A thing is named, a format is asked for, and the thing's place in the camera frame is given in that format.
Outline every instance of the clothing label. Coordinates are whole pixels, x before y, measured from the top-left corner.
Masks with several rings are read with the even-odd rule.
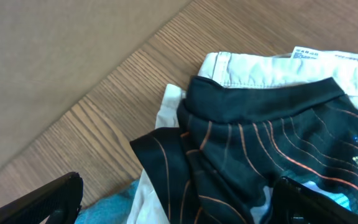
[[[291,58],[322,59],[329,57],[358,61],[358,54],[340,51],[320,51],[299,46],[296,46],[291,54]]]
[[[318,59],[323,55],[322,51],[296,46],[292,51],[291,58]]]

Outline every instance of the waistband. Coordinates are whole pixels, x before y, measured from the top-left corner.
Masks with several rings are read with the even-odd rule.
[[[214,80],[194,77],[184,105],[198,117],[216,123],[247,123],[292,116],[313,105],[343,96],[333,78],[285,88],[224,88]]]
[[[280,88],[333,77],[349,96],[358,96],[358,62],[210,53],[198,73],[225,88]]]

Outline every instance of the garment pile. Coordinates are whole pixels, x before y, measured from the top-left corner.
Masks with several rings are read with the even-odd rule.
[[[187,91],[167,85],[155,128],[131,142],[144,170],[110,223],[277,223],[283,177],[358,216],[358,54],[210,53]]]

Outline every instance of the white cloth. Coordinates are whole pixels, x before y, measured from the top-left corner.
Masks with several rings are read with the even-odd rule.
[[[291,59],[219,52],[206,56],[198,75],[210,78],[225,88],[259,89],[299,85],[333,77],[358,109],[358,62],[353,60]],[[156,128],[178,127],[176,110],[184,97],[185,92],[182,89],[175,85],[167,85],[157,114]],[[144,184],[139,183],[127,223],[169,223],[151,181],[144,171],[141,181],[142,178],[147,180],[143,182]],[[139,213],[147,214],[149,217],[161,217],[164,214],[165,220],[147,219],[146,221],[143,217],[136,217]]]

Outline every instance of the blue cloth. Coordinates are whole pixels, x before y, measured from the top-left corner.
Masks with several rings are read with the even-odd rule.
[[[90,208],[82,210],[75,224],[125,223],[131,212],[138,184],[139,180],[135,180],[118,194],[103,198]]]

